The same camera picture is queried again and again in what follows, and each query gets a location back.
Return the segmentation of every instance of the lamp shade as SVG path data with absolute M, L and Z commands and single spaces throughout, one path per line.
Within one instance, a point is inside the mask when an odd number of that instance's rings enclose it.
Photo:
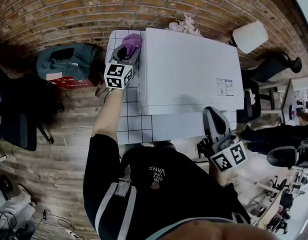
M 237 47 L 245 54 L 250 53 L 269 39 L 267 31 L 260 21 L 235 29 L 232 36 Z

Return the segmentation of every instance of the white printer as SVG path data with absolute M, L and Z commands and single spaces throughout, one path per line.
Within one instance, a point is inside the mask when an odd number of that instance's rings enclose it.
M 244 108 L 237 49 L 182 32 L 147 28 L 139 56 L 138 109 L 143 115 Z

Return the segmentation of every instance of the black shirt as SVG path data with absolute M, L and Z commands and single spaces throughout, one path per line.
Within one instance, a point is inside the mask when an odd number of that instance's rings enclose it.
M 83 187 L 86 213 L 94 228 L 103 197 L 125 175 L 127 165 L 131 185 L 137 190 L 128 240 L 144 240 L 187 218 L 232 220 L 234 214 L 237 222 L 250 223 L 233 185 L 221 187 L 184 154 L 172 148 L 136 147 L 120 162 L 118 144 L 97 134 L 90 139 Z M 102 240 L 118 238 L 130 191 L 125 198 L 113 195 L 108 202 L 97 228 Z

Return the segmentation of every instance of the black and white marker cube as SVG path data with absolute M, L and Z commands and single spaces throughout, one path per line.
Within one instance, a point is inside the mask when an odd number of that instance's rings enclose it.
M 223 173 L 231 168 L 237 167 L 247 160 L 243 142 L 240 141 L 222 151 L 212 155 L 210 159 Z
M 104 78 L 108 88 L 125 89 L 133 78 L 133 66 L 107 63 Z

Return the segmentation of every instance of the grid paper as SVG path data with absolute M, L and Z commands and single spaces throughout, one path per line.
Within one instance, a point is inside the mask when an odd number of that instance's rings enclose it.
M 114 49 L 122 44 L 123 38 L 133 33 L 143 37 L 145 31 L 114 30 L 110 34 L 106 51 L 106 63 L 110 62 Z M 138 69 L 134 68 L 133 71 L 134 77 L 124 91 L 118 122 L 117 140 L 120 145 L 204 135 L 203 117 L 200 112 L 159 115 L 140 114 L 138 111 Z M 236 129 L 236 110 L 223 111 L 223 114 L 228 119 L 232 130 Z

